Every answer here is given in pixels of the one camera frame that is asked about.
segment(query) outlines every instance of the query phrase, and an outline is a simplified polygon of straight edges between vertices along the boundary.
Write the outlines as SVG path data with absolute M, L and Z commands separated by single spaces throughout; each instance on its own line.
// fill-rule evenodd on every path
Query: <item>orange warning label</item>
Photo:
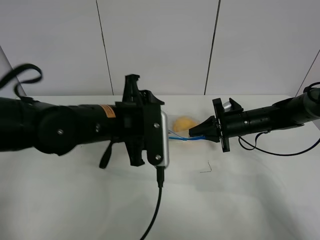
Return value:
M 112 107 L 110 107 L 109 105 L 100 105 L 100 106 L 103 108 L 107 118 L 113 119 L 116 117 L 115 111 L 112 109 Z

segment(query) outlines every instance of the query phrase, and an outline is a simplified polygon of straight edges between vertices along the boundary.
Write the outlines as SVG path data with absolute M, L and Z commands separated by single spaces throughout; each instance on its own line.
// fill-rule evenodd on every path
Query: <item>white tabletop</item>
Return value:
M 168 115 L 200 122 L 214 114 L 212 99 L 229 96 L 159 96 Z M 269 106 L 283 95 L 232 96 L 245 110 Z M 41 96 L 57 105 L 113 104 L 120 96 Z M 313 123 L 274 131 L 262 149 L 295 153 L 319 138 Z M 254 136 L 246 139 L 253 141 Z M 1 153 L 1 240 L 138 240 L 158 197 L 155 168 L 130 166 L 123 143 L 99 169 L 108 142 L 77 146 L 58 157 L 26 149 Z M 231 152 L 205 140 L 170 140 L 170 165 L 158 217 L 148 240 L 292 240 L 320 238 L 320 147 L 278 157 Z

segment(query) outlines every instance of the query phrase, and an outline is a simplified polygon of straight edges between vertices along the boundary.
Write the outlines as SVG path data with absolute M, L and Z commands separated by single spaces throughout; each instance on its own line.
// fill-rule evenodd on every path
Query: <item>yellow sponge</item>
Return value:
M 195 126 L 197 126 L 197 122 L 192 120 L 190 117 L 181 116 L 175 120 L 173 124 L 173 131 L 178 133 L 182 131 L 189 130 Z

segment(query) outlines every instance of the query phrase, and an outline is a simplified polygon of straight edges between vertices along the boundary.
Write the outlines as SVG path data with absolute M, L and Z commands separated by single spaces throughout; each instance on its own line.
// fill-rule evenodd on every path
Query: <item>white table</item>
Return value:
M 213 98 L 159 96 L 169 115 L 200 122 L 214 114 Z M 245 110 L 283 95 L 232 96 Z M 57 105 L 113 104 L 120 96 L 41 96 Z M 261 136 L 258 146 L 293 153 L 319 138 L 313 123 Z M 253 141 L 254 136 L 246 136 Z M 153 166 L 130 166 L 123 143 L 108 168 L 98 168 L 108 142 L 77 146 L 58 157 L 26 149 L 1 153 L 1 240 L 138 240 L 155 210 Z M 163 198 L 148 240 L 313 240 L 320 238 L 320 147 L 294 157 L 231 152 L 205 140 L 169 142 Z

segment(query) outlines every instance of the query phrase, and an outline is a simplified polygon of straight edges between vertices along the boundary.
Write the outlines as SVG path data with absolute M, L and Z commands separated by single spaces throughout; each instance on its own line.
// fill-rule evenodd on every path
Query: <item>screw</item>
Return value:
M 57 133 L 58 133 L 59 135 L 62 135 L 62 134 L 64 134 L 64 131 L 63 131 L 62 129 L 58 129 Z
M 97 123 L 97 124 L 95 125 L 95 132 L 98 133 L 98 132 L 100 131 L 100 128 L 101 128 L 100 124 Z

